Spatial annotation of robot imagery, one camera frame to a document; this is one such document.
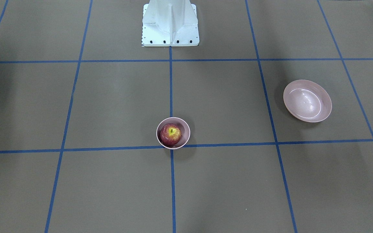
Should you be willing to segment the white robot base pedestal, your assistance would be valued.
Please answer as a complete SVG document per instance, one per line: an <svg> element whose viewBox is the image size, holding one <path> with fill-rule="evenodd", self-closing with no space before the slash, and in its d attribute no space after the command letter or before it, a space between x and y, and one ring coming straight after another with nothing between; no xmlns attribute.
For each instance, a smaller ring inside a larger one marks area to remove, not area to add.
<svg viewBox="0 0 373 233"><path fill-rule="evenodd" d="M197 6L189 0L150 0L142 8L141 45L198 46Z"/></svg>

